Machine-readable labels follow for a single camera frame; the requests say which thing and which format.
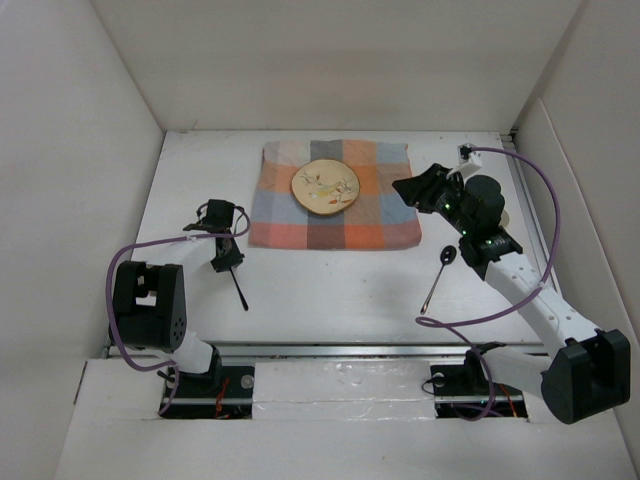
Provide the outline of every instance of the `checkered tablecloth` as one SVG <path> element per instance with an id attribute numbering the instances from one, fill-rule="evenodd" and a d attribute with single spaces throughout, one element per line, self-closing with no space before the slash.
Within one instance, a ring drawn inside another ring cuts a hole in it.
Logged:
<path id="1" fill-rule="evenodd" d="M 358 176 L 360 195 L 331 216 L 305 210 L 291 192 L 298 169 L 320 158 L 338 160 Z M 414 208 L 391 182 L 410 177 L 407 145 L 365 140 L 271 142 L 253 199 L 249 244 L 287 249 L 397 249 L 422 239 Z"/>

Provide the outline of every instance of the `white table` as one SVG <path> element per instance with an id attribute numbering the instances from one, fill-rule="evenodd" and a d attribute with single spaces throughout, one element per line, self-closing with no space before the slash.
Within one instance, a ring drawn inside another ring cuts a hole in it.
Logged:
<path id="1" fill-rule="evenodd" d="M 250 209 L 265 142 L 339 138 L 407 143 L 414 174 L 434 162 L 456 165 L 457 146 L 463 143 L 502 147 L 496 133 L 169 132 L 138 241 L 179 234 L 195 220 L 195 209 L 210 198 Z M 507 159 L 486 154 L 483 160 L 482 173 L 502 185 L 511 218 L 508 231 L 537 265 Z M 457 245 L 459 237 L 438 215 L 419 218 L 421 245 L 398 251 L 253 248 L 243 237 L 238 244 L 246 258 L 237 270 L 237 278 L 250 311 L 242 310 L 231 276 L 216 274 L 205 265 L 187 279 L 189 326 L 200 338 L 214 343 L 457 343 L 457 338 L 443 330 L 426 329 L 414 322 L 440 267 L 440 251 L 445 245 Z M 153 253 L 153 249 L 139 250 L 133 258 L 144 260 Z M 459 256 L 445 269 L 428 313 L 441 320 L 466 320 L 507 306 Z M 477 342 L 539 343 L 517 314 L 465 332 Z"/>

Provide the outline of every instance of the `white wall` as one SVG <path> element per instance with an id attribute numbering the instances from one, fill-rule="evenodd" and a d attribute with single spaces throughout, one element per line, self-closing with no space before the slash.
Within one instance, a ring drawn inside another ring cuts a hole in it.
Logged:
<path id="1" fill-rule="evenodd" d="M 88 0 L 0 0 L 0 477 L 52 478 L 162 133 Z"/>
<path id="2" fill-rule="evenodd" d="M 565 296 L 596 323 L 633 336 L 640 333 L 640 2 L 584 7 L 516 142 L 562 190 L 557 271 Z M 550 239 L 550 203 L 531 177 Z M 632 401 L 617 413 L 638 468 L 640 354 L 632 344 Z"/>
<path id="3" fill-rule="evenodd" d="M 508 132 L 579 0 L 92 0 L 160 125 Z"/>

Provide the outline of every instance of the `spoon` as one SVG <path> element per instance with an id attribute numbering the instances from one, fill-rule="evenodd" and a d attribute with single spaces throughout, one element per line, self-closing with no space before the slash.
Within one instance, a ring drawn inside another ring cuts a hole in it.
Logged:
<path id="1" fill-rule="evenodd" d="M 456 259 L 456 255 L 458 254 L 458 250 L 456 250 L 456 247 L 454 247 L 453 245 L 448 245 L 446 247 L 444 247 L 442 249 L 442 252 L 440 252 L 440 263 L 442 263 L 442 266 L 440 267 L 440 271 L 438 272 L 438 276 L 436 277 L 436 281 L 433 282 L 433 287 L 431 287 L 431 291 L 429 292 L 429 295 L 427 296 L 427 299 L 424 301 L 424 304 L 422 305 L 422 308 L 420 309 L 420 314 L 424 315 L 424 313 L 427 311 L 427 307 L 429 306 L 429 302 L 431 301 L 431 297 L 433 296 L 433 292 L 436 289 L 436 285 L 438 284 L 438 280 L 440 280 L 440 275 L 442 274 L 442 270 L 444 270 L 444 267 L 446 267 L 447 265 L 450 265 L 453 263 L 453 261 Z"/>

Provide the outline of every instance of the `decorated plate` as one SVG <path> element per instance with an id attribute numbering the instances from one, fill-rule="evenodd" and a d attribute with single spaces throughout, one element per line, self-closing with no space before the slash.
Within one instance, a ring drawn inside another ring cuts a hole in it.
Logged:
<path id="1" fill-rule="evenodd" d="M 314 160 L 301 167 L 291 181 L 293 195 L 310 212 L 333 215 L 358 198 L 360 182 L 353 170 L 337 160 Z"/>

